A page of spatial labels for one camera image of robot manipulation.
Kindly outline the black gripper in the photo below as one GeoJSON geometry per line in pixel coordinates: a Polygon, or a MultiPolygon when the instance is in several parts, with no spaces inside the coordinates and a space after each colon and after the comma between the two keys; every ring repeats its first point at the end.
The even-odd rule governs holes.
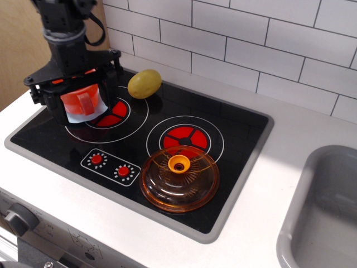
{"type": "Polygon", "coordinates": [[[122,72],[119,50],[89,51],[84,41],[49,43],[49,48],[50,61],[24,79],[35,104],[46,104],[55,121],[67,126],[69,120],[60,96],[97,84],[102,101],[110,111],[114,108],[122,72]]]}

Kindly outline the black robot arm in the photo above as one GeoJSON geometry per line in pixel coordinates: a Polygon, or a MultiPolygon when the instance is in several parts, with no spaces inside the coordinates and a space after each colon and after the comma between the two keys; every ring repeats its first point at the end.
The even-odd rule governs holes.
{"type": "Polygon", "coordinates": [[[115,106],[119,77],[123,72],[119,50],[90,51],[86,45],[99,46],[105,36],[90,42],[85,20],[91,19],[100,28],[102,22],[92,13],[96,1],[33,1],[41,16],[42,34],[48,42],[51,59],[41,69],[27,76],[24,85],[30,88],[35,104],[46,106],[60,125],[70,124],[61,96],[97,84],[108,109],[115,106]]]}

